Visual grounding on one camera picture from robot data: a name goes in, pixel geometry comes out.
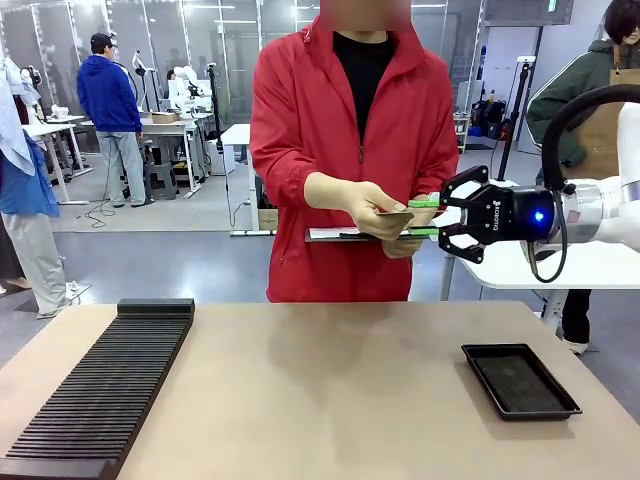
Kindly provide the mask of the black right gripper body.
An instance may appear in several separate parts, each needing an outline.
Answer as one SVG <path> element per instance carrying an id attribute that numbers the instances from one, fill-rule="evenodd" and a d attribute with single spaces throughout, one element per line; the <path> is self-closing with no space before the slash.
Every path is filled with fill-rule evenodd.
<path id="1" fill-rule="evenodd" d="M 541 187 L 485 185 L 464 202 L 463 232 L 484 245 L 546 240 L 556 230 L 552 193 Z"/>

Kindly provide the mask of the person's left hand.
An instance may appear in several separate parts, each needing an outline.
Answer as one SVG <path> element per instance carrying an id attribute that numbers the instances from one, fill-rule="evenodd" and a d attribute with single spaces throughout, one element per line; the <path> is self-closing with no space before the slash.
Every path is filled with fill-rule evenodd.
<path id="1" fill-rule="evenodd" d="M 413 212 L 413 217 L 405 225 L 404 229 L 413 227 L 427 227 L 437 215 L 436 208 L 422 208 Z M 401 240 L 400 237 L 391 241 L 382 241 L 382 248 L 385 255 L 390 259 L 411 258 L 422 247 L 423 239 Z"/>

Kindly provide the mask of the person's right hand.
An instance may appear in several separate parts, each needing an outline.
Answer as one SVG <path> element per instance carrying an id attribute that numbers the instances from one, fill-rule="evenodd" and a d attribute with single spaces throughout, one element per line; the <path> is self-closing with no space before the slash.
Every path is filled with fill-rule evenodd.
<path id="1" fill-rule="evenodd" d="M 371 182 L 351 182 L 345 207 L 362 233 L 381 240 L 396 239 L 409 221 L 406 206 Z"/>

